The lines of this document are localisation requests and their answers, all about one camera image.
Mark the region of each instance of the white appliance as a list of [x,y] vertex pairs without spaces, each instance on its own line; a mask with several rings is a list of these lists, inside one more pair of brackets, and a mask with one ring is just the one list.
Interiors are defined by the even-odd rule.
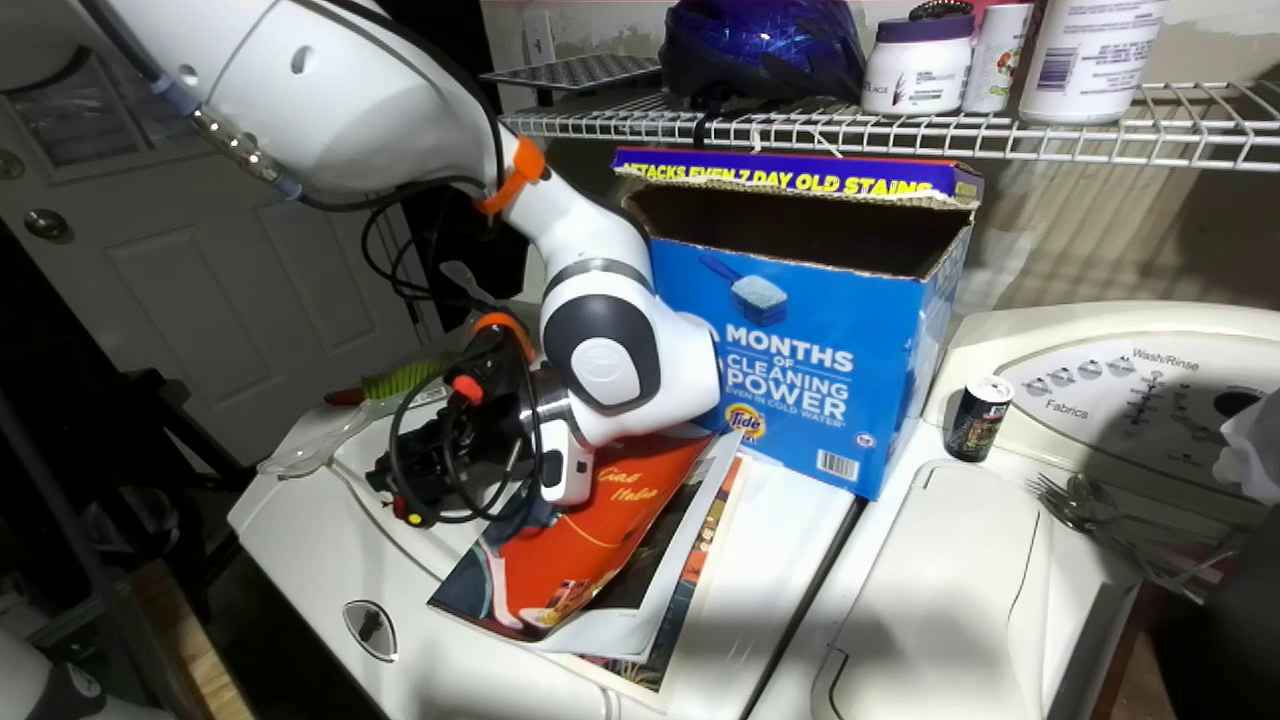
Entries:
[[323,416],[299,421],[232,506],[232,527],[397,720],[742,715],[833,535],[852,519],[846,493],[749,453],[666,675],[661,690],[647,690],[574,656],[536,651],[426,609],[478,524],[406,527],[391,519],[361,478],[361,468],[382,453],[389,421],[345,438],[330,463],[280,478],[277,468],[317,453],[323,436],[330,436]]
[[[985,376],[1010,378],[1017,402],[987,458],[960,463],[944,423]],[[1105,493],[1112,527],[1155,554],[1166,539],[1250,527],[1264,502],[1213,478],[1213,463],[1221,423],[1275,386],[1275,313],[968,314],[884,495],[852,527],[750,715],[1083,715],[1136,573],[1049,516],[1044,493]]]

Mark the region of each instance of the white bottle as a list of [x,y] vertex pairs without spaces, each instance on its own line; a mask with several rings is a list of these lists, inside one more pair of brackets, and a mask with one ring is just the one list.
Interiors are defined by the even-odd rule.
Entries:
[[1049,0],[1018,86],[1018,119],[1112,124],[1126,112],[1163,0]]
[[957,112],[971,64],[971,21],[884,21],[865,80],[865,112],[933,116]]
[[963,86],[963,112],[1007,112],[1017,64],[1024,56],[1037,2],[985,2],[971,70]]

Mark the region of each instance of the robotic arm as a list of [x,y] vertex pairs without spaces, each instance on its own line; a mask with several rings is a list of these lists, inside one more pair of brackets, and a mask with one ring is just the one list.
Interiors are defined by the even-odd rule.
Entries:
[[540,246],[540,353],[563,383],[527,421],[552,458],[542,500],[588,500],[593,449],[720,398],[713,336],[653,290],[644,234],[542,169],[536,145],[498,127],[367,2],[81,2],[150,59],[159,90],[277,188],[389,192],[446,178]]

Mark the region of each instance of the cardboard box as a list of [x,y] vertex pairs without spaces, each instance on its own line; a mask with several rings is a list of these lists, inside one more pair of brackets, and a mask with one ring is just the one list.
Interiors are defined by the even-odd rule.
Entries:
[[724,398],[779,463],[878,495],[951,332],[979,178],[948,158],[620,146],[656,290],[715,326]]

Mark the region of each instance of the white wire shelf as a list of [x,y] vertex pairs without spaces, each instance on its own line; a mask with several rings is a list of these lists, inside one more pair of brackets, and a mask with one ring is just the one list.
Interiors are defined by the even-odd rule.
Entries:
[[1280,171],[1280,85],[1273,80],[1145,85],[1126,116],[1109,127],[1010,116],[868,116],[856,105],[702,116],[661,106],[661,97],[512,112],[502,124],[542,139],[609,145]]

